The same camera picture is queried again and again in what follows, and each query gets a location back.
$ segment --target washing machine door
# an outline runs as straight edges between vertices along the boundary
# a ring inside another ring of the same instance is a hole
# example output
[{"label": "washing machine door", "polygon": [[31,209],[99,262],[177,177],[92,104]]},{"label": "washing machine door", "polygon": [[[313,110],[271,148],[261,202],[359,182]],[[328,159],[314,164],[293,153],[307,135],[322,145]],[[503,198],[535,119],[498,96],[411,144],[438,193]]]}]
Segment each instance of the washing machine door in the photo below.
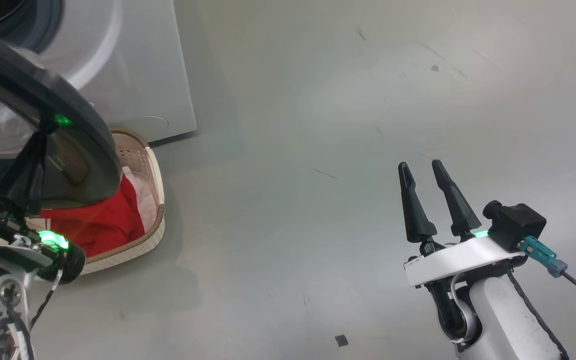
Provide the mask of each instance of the washing machine door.
[{"label": "washing machine door", "polygon": [[[0,40],[82,89],[114,51],[121,0],[0,0]],[[0,103],[0,157],[14,157],[34,130]]]},{"label": "washing machine door", "polygon": [[[48,133],[41,208],[91,205],[117,191],[121,169],[103,119],[64,78],[2,41],[0,104],[30,134],[38,129]],[[0,127],[0,141],[13,135]],[[0,150],[0,180],[17,153]]]}]

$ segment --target green led light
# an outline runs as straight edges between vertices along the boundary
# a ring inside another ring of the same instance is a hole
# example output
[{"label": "green led light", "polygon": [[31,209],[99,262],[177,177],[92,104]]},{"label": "green led light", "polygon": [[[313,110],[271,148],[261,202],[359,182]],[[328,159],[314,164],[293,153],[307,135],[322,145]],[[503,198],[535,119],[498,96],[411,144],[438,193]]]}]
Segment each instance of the green led light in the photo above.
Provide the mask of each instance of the green led light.
[{"label": "green led light", "polygon": [[39,231],[39,237],[41,237],[42,243],[50,245],[55,250],[59,250],[59,248],[68,249],[69,243],[66,237],[55,232],[50,230]]},{"label": "green led light", "polygon": [[488,230],[483,230],[483,231],[479,231],[479,232],[475,232],[475,237],[476,238],[485,238],[488,236]]},{"label": "green led light", "polygon": [[73,126],[73,122],[62,114],[55,114],[54,121],[60,128],[70,128]]}]

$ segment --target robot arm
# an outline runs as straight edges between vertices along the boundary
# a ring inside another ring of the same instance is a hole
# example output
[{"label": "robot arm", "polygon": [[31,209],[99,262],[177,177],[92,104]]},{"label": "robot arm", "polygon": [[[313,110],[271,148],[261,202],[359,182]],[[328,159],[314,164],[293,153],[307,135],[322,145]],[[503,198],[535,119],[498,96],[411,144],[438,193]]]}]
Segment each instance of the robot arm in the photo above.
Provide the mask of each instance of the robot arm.
[{"label": "robot arm", "polygon": [[5,218],[0,212],[0,359],[32,360],[28,291],[38,276],[53,281],[53,289],[77,278],[86,257],[82,249],[55,241],[50,231],[35,232],[24,221]]},{"label": "robot arm", "polygon": [[409,166],[402,162],[398,172],[407,241],[419,243],[421,253],[410,257],[404,271],[411,287],[430,292],[439,327],[454,344],[455,355],[463,360],[567,359],[528,299],[501,278],[526,262],[524,239],[539,237],[546,219],[524,204],[491,202],[484,216],[492,219],[492,227],[473,234],[482,223],[441,161],[434,160],[432,168],[448,203],[450,229],[460,242],[448,246],[433,240],[437,230],[419,202]]}]

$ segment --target white cloth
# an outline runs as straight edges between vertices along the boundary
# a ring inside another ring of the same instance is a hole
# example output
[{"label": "white cloth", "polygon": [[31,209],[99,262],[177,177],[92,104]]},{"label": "white cloth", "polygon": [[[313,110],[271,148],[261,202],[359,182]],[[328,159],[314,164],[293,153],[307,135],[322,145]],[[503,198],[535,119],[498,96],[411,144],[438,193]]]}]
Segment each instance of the white cloth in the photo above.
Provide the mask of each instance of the white cloth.
[{"label": "white cloth", "polygon": [[141,217],[144,232],[148,233],[157,219],[157,203],[153,197],[153,191],[146,178],[138,172],[133,172],[130,167],[124,166],[121,168],[126,179],[130,181],[137,194],[137,210]]}]

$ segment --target small black debris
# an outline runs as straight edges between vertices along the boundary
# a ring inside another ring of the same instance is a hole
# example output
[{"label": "small black debris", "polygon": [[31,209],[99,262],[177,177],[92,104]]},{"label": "small black debris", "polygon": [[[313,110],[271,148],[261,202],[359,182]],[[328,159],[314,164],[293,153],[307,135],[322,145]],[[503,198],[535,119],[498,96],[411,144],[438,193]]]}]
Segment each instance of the small black debris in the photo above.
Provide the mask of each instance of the small black debris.
[{"label": "small black debris", "polygon": [[346,335],[343,334],[337,335],[334,337],[334,339],[336,340],[336,344],[339,347],[345,347],[348,345],[348,339],[346,339]]}]

